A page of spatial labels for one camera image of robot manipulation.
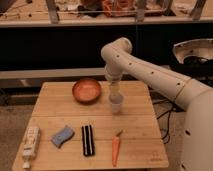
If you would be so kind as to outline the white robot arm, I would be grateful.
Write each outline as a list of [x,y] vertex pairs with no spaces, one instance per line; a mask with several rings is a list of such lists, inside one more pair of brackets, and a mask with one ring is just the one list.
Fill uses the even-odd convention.
[[118,83],[127,72],[185,110],[179,171],[213,171],[213,88],[136,58],[131,51],[125,37],[102,47],[106,80]]

